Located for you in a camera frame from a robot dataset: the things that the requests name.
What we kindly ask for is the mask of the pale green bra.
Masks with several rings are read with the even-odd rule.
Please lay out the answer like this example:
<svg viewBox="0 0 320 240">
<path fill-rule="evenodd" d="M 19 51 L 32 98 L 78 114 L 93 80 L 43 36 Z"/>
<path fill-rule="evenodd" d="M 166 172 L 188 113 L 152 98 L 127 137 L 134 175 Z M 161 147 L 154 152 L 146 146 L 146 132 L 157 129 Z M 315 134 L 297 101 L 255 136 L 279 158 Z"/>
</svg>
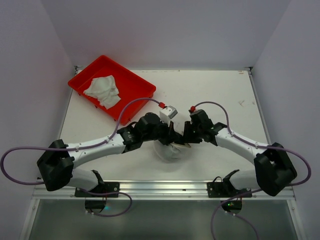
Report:
<svg viewBox="0 0 320 240">
<path fill-rule="evenodd" d="M 84 90 L 86 96 L 98 100 L 99 105 L 106 109 L 114 107 L 121 100 L 119 93 L 113 75 L 93 78 L 90 86 Z"/>
</svg>

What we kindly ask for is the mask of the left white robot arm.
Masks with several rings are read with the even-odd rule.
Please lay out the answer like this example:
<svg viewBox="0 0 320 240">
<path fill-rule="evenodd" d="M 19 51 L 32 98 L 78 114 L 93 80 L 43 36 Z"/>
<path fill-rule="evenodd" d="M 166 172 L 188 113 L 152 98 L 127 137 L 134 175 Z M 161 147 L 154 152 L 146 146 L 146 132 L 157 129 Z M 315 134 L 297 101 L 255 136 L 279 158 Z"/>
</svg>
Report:
<svg viewBox="0 0 320 240">
<path fill-rule="evenodd" d="M 183 136 L 175 131 L 173 121 L 165 123 L 158 115 L 148 112 L 110 136 L 73 144 L 56 140 L 38 159 L 37 166 L 49 192 L 69 186 L 103 193 L 105 186 L 99 172 L 83 170 L 80 166 L 102 157 L 137 150 L 149 141 L 168 146 L 182 143 Z"/>
</svg>

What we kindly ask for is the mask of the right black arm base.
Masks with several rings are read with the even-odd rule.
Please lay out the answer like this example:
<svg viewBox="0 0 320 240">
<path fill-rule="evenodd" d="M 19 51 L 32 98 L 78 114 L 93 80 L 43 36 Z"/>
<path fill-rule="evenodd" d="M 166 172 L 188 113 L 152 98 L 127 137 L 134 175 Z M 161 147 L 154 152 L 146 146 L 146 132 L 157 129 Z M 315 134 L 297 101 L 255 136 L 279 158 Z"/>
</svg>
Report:
<svg viewBox="0 0 320 240">
<path fill-rule="evenodd" d="M 224 178 L 217 176 L 212 181 L 206 183 L 206 190 L 209 198 L 231 198 L 239 194 L 245 194 L 222 205 L 222 209 L 230 214 L 240 213 L 243 207 L 243 198 L 252 197 L 252 194 L 249 193 L 251 189 L 235 189 L 232 186 L 230 178 L 239 171 L 239 169 L 236 169 L 226 175 Z"/>
</svg>

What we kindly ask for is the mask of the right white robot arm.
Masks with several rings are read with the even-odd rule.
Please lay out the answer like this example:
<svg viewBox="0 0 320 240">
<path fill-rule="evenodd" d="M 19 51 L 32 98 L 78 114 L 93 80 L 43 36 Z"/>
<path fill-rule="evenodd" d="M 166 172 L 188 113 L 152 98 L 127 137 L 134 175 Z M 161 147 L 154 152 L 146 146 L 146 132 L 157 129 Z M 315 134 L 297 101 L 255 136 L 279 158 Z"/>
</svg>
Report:
<svg viewBox="0 0 320 240">
<path fill-rule="evenodd" d="M 227 149 L 254 166 L 253 170 L 233 170 L 222 181 L 214 183 L 213 190 L 221 196 L 248 196 L 250 189 L 261 189 L 274 197 L 297 177 L 281 144 L 267 145 L 243 136 L 236 137 L 226 124 L 213 123 L 202 109 L 190 110 L 190 120 L 184 124 L 183 140 L 188 144 L 206 142 Z"/>
</svg>

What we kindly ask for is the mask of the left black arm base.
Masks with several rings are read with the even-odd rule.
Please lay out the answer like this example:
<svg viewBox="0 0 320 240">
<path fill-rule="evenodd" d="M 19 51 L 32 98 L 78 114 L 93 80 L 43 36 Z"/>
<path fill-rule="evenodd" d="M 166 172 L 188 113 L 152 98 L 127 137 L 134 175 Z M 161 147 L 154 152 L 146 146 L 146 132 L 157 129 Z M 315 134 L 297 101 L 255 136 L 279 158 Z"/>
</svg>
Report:
<svg viewBox="0 0 320 240">
<path fill-rule="evenodd" d="M 127 209 L 117 214 L 102 214 L 102 211 L 107 206 L 107 198 L 117 198 L 119 196 L 120 183 L 116 181 L 103 181 L 96 170 L 92 170 L 91 173 L 96 183 L 95 187 L 89 190 L 76 188 L 74 196 L 77 198 L 102 198 L 102 200 L 85 200 L 85 210 L 92 215 L 106 218 L 117 217 L 125 213 Z"/>
</svg>

